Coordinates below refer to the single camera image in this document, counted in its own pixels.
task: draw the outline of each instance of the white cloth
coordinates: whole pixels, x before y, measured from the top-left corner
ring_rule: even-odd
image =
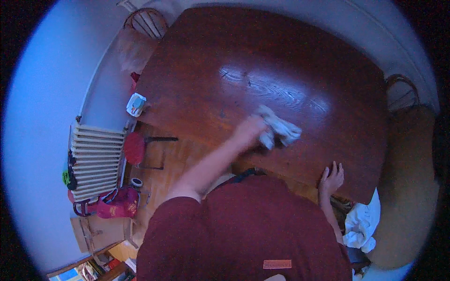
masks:
[[[375,248],[376,241],[372,237],[380,222],[380,199],[375,189],[368,205],[356,203],[345,219],[344,245],[361,248],[365,253]]]
[[[279,137],[284,146],[288,146],[296,139],[300,138],[302,130],[292,123],[289,123],[278,116],[265,105],[260,105],[256,111],[264,122],[270,127],[270,131],[263,132],[259,136],[259,140],[267,149],[272,149],[275,146],[275,135]]]

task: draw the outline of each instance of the hand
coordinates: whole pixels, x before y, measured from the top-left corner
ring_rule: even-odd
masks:
[[[259,135],[267,128],[264,119],[259,116],[250,116],[236,127],[230,141],[240,151],[245,151],[255,145]]]
[[[336,168],[336,161],[333,161],[333,169],[329,176],[328,174],[329,168],[326,167],[319,183],[319,195],[326,198],[330,198],[344,183],[344,168],[342,167],[342,163],[339,163],[338,170]]]

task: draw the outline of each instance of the red bag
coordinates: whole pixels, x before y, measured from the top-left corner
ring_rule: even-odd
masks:
[[[113,190],[111,192],[103,192],[100,194],[98,200],[94,203],[89,203],[91,199],[75,202],[73,194],[70,190],[67,190],[67,197],[69,197],[69,200],[72,202],[73,211],[76,215],[80,217],[89,217],[90,215],[95,214],[95,212],[97,211],[97,205],[100,200],[112,200],[116,192],[116,190]]]
[[[132,218],[139,207],[140,195],[132,186],[116,190],[111,200],[100,200],[97,204],[97,216],[102,219]]]

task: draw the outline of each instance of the wooden floor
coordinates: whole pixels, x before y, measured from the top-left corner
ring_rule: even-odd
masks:
[[[139,131],[144,136],[177,137],[145,123],[139,123],[136,131]],[[142,187],[140,208],[134,218],[133,241],[137,245],[140,246],[142,244],[148,222],[156,208],[164,201],[170,185],[211,150],[210,147],[204,144],[188,139],[180,139],[178,142],[154,142],[147,145],[144,160],[145,165],[159,167],[161,161],[163,161],[164,170],[138,169],[135,167],[131,169],[130,178],[139,178],[144,184]],[[233,163],[231,171],[234,174],[239,174],[251,167],[253,167],[251,164],[238,160]],[[270,171],[267,171],[267,174],[278,176]],[[307,197],[317,203],[317,189],[315,187],[288,178],[283,179],[288,184],[289,189],[295,194]],[[151,192],[151,196],[148,204],[144,206],[147,201],[146,192]],[[110,253],[115,258],[125,261],[127,258],[135,259],[137,250],[125,241],[111,249]]]

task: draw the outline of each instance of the chair leg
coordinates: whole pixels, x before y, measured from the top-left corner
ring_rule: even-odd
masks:
[[[178,141],[178,138],[172,138],[172,137],[146,137],[144,138],[145,143],[151,143],[151,142],[176,142]]]
[[[135,167],[138,168],[138,169],[164,170],[164,167],[142,167],[140,165],[140,163],[137,164]]]

